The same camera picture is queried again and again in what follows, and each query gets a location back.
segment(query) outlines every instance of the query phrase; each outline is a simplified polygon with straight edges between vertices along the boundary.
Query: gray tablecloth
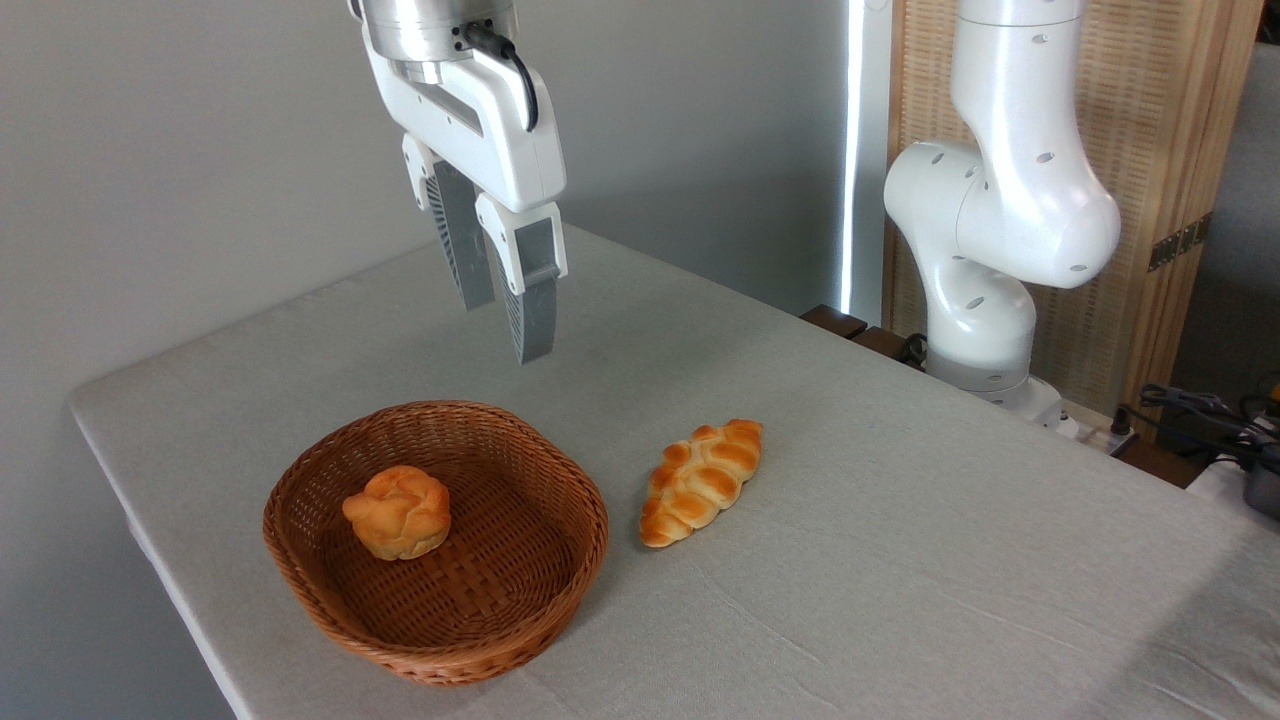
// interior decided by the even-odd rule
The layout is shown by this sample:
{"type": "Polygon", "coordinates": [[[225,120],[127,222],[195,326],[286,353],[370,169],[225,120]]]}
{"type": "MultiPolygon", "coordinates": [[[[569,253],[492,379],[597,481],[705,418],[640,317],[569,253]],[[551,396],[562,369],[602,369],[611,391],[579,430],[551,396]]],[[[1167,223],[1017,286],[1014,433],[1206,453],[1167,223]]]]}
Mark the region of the gray tablecloth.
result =
{"type": "Polygon", "coordinates": [[[72,406],[243,717],[1275,717],[1280,539],[836,336],[570,231],[556,352],[461,310],[426,249],[93,382],[72,406]],[[558,642],[461,689],[330,643],[261,511],[383,406],[506,407],[612,520],[558,642]],[[663,551],[662,448],[764,423],[741,500],[663,551]]]}

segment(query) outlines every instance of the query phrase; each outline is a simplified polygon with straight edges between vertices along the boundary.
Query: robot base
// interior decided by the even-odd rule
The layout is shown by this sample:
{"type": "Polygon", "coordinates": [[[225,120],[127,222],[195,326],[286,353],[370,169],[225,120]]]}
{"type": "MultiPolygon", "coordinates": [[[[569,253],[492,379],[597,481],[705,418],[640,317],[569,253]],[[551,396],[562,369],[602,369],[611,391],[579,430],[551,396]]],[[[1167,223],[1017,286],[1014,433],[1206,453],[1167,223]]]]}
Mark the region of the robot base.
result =
{"type": "Polygon", "coordinates": [[[1080,429],[1075,420],[1066,416],[1062,396],[1053,386],[1032,375],[1007,389],[972,395],[1073,439],[1080,429]]]}

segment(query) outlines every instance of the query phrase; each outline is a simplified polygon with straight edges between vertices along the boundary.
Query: bread roll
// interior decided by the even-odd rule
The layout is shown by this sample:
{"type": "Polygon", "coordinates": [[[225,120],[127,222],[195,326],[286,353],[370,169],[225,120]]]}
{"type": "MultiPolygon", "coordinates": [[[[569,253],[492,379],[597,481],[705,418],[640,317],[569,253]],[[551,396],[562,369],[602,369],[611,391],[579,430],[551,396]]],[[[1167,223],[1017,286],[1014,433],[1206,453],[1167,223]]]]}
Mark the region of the bread roll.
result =
{"type": "Polygon", "coordinates": [[[449,489],[417,468],[397,465],[343,501],[360,542],[381,560],[412,560],[449,534],[449,489]]]}
{"type": "Polygon", "coordinates": [[[649,498],[640,512],[640,542],[667,547],[733,505],[760,462],[763,429],[753,420],[703,425],[662,451],[663,462],[649,477],[649,498]]]}

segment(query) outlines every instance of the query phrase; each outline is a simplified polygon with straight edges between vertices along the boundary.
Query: dark brown object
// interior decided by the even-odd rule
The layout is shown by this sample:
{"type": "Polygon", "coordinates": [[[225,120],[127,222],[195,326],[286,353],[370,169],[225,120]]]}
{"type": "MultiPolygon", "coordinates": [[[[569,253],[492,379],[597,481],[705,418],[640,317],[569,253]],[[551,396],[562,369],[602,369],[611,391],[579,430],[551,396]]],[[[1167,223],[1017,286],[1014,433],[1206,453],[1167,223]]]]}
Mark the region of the dark brown object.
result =
{"type": "Polygon", "coordinates": [[[316,625],[417,683],[462,685],[513,670],[564,630],[608,546],[590,478],[506,410],[433,401],[356,420],[302,454],[271,491],[262,534],[316,625]],[[439,548],[385,562],[342,501],[412,465],[449,488],[439,548]]]}
{"type": "Polygon", "coordinates": [[[901,338],[884,328],[869,328],[855,337],[854,342],[868,350],[874,350],[886,357],[896,359],[902,352],[906,338],[901,338]]]}
{"type": "Polygon", "coordinates": [[[1156,475],[1166,483],[1183,489],[1187,489],[1204,471],[1203,465],[1197,465],[1185,457],[1179,457],[1167,450],[1146,442],[1132,443],[1119,457],[1126,465],[1133,465],[1147,474],[1156,475]]]}
{"type": "Polygon", "coordinates": [[[838,334],[845,340],[852,340],[867,329],[867,322],[852,315],[846,315],[829,305],[818,305],[809,310],[800,319],[819,328],[838,334]]]}

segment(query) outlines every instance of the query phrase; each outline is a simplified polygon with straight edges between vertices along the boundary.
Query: black cable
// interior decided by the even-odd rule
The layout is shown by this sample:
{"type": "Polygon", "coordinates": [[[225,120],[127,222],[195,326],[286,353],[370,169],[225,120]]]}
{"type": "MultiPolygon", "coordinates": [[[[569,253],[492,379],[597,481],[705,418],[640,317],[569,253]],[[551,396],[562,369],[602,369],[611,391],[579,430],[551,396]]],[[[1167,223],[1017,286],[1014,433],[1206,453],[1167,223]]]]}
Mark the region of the black cable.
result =
{"type": "Polygon", "coordinates": [[[1143,423],[1147,423],[1148,425],[1152,425],[1152,427],[1158,428],[1161,430],[1170,432],[1174,436],[1178,436],[1179,438],[1181,438],[1181,439],[1184,439],[1187,442],[1196,443],[1196,445],[1202,445],[1204,447],[1210,447],[1210,448],[1217,450],[1222,455],[1230,455],[1233,457],[1239,457],[1242,460],[1252,460],[1253,462],[1262,462],[1263,465],[1266,465],[1268,468],[1275,462],[1275,455],[1265,455],[1265,454],[1261,454],[1261,452],[1253,452],[1253,451],[1249,451],[1249,450],[1243,450],[1238,445],[1224,445],[1224,443],[1215,442],[1215,441],[1211,441],[1211,439],[1204,439],[1202,437],[1193,436],[1190,433],[1187,433],[1185,430],[1178,429],[1178,428],[1175,428],[1172,425],[1169,425],[1166,423],[1161,423],[1160,420],[1156,420],[1155,418],[1148,418],[1148,416],[1143,415],[1142,413],[1138,413],[1135,409],[1130,407],[1129,405],[1121,405],[1120,407],[1123,407],[1126,413],[1129,413],[1129,415],[1132,418],[1137,418],[1138,420],[1142,420],[1143,423]]]}
{"type": "Polygon", "coordinates": [[[538,127],[538,90],[534,87],[534,76],[529,73],[525,61],[516,53],[516,44],[504,35],[500,35],[480,23],[467,23],[462,31],[462,38],[472,47],[489,55],[495,60],[507,60],[515,65],[520,73],[520,82],[525,86],[525,105],[529,108],[529,124],[525,132],[534,132],[538,127]]]}
{"type": "Polygon", "coordinates": [[[1258,424],[1233,411],[1220,397],[1207,392],[1187,392],[1175,387],[1148,383],[1138,391],[1143,407],[1170,407],[1196,415],[1201,420],[1231,430],[1233,433],[1258,433],[1280,442],[1280,434],[1272,428],[1258,424]]]}

